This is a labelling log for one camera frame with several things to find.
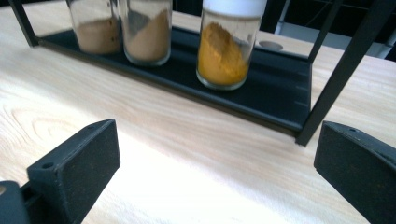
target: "glass jar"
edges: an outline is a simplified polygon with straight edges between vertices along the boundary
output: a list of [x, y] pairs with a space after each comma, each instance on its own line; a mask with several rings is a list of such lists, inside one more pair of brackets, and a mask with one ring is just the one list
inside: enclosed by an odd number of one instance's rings
[[116, 0], [67, 0], [79, 48], [108, 54], [121, 50]]
[[208, 88], [231, 91], [245, 82], [265, 0], [204, 0], [197, 76]]
[[137, 65], [166, 63], [171, 53], [172, 0], [120, 0], [124, 52]]

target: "turmeric powder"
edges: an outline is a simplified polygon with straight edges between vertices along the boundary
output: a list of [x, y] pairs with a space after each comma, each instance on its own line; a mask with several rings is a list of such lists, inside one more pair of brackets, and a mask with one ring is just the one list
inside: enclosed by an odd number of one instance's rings
[[233, 85], [243, 81], [248, 62], [232, 35], [218, 23], [211, 22], [201, 33], [198, 73], [217, 85]]

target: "light wood tabletop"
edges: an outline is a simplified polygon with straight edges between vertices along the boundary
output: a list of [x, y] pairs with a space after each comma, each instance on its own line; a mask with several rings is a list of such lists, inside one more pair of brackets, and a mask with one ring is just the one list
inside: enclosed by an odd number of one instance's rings
[[[71, 28], [65, 2], [25, 5], [37, 35]], [[315, 170], [319, 130], [307, 147], [261, 125], [43, 47], [30, 48], [10, 7], [0, 8], [0, 180], [84, 126], [115, 119], [120, 169], [84, 223], [365, 223]], [[174, 12], [173, 24], [199, 29]], [[270, 34], [259, 40], [309, 52]], [[312, 105], [342, 51], [313, 64]], [[396, 147], [396, 63], [365, 57], [326, 120]]]

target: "white lid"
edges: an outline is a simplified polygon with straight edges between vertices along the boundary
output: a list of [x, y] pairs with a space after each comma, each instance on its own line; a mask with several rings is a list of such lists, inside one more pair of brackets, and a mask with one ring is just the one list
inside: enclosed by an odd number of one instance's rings
[[235, 17], [262, 17], [267, 0], [204, 0], [205, 10]]

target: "tan powder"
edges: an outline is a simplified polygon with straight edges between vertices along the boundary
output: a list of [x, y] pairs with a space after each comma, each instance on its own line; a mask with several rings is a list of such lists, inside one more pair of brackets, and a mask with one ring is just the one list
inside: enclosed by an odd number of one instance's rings
[[93, 54], [107, 54], [120, 50], [119, 26], [114, 18], [82, 23], [76, 29], [81, 50]]
[[163, 10], [138, 31], [136, 36], [125, 41], [128, 54], [141, 61], [157, 61], [165, 57], [169, 48], [168, 10]]

